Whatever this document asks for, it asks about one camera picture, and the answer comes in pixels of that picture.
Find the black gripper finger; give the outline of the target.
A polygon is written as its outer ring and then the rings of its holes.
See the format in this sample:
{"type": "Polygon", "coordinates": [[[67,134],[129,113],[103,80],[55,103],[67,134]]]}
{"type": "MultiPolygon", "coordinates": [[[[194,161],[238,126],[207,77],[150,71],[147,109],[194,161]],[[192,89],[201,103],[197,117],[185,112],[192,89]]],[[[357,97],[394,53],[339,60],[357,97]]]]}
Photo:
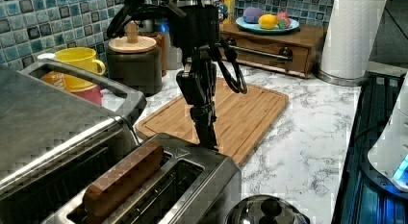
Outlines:
{"type": "Polygon", "coordinates": [[[217,151],[217,138],[214,128],[214,123],[217,121],[215,103],[193,106],[190,113],[198,135],[199,145],[217,151]]]}

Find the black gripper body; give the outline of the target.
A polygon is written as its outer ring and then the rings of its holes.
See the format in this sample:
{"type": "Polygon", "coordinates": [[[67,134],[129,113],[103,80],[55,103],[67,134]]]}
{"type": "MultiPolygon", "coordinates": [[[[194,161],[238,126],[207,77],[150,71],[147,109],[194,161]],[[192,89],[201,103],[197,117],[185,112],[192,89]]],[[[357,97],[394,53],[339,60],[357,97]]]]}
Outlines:
{"type": "Polygon", "coordinates": [[[212,60],[212,49],[201,46],[182,52],[184,69],[176,75],[176,81],[188,105],[212,109],[216,92],[216,65],[212,60]]]}

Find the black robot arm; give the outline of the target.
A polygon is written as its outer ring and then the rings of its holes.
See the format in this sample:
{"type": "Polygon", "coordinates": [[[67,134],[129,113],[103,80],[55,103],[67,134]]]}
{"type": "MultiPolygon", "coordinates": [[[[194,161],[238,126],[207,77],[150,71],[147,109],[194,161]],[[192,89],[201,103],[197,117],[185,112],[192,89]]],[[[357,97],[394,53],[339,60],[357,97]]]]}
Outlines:
{"type": "Polygon", "coordinates": [[[188,105],[198,135],[199,146],[217,151],[214,123],[217,120],[213,97],[216,93],[217,67],[212,52],[219,38],[217,10],[201,0],[180,6],[185,14],[172,15],[171,44],[182,51],[184,69],[176,81],[188,105]]]}

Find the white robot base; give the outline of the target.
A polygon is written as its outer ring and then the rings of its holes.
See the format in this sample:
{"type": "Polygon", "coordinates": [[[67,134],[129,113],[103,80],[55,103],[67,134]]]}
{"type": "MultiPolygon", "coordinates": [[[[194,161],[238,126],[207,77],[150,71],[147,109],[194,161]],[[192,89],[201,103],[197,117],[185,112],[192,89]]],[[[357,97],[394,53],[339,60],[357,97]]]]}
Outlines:
{"type": "Polygon", "coordinates": [[[407,77],[380,138],[368,152],[373,168],[400,191],[407,191],[408,85],[407,77]]]}

